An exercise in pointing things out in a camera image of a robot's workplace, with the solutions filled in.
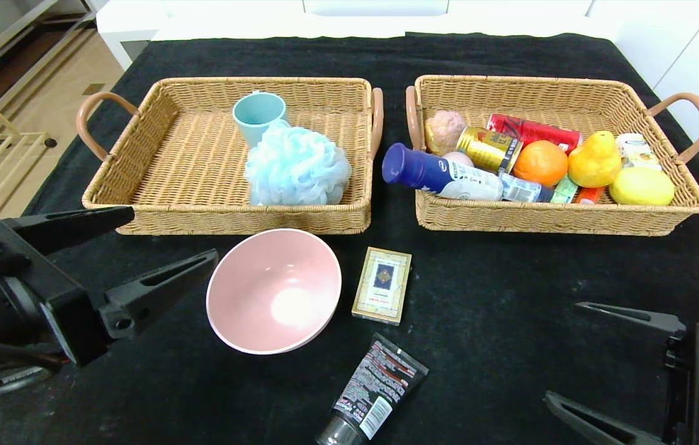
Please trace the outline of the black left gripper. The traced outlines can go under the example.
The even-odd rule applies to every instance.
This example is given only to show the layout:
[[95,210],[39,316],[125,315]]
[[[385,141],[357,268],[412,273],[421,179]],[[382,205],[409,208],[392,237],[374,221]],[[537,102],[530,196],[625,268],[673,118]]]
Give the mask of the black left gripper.
[[36,366],[86,365],[112,340],[135,338],[217,265],[207,250],[104,292],[100,310],[50,254],[131,223],[131,206],[0,219],[0,360]]

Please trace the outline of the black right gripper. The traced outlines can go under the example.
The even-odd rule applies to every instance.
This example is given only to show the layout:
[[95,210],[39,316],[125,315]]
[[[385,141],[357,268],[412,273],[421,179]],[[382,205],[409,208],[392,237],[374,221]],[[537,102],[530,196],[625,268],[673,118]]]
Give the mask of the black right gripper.
[[[699,324],[693,332],[676,315],[597,302],[576,302],[576,307],[614,316],[640,326],[667,333],[664,364],[669,372],[666,424],[667,444],[699,444]],[[593,444],[663,444],[662,440],[638,428],[618,422],[556,392],[544,395],[547,408],[562,422]]]

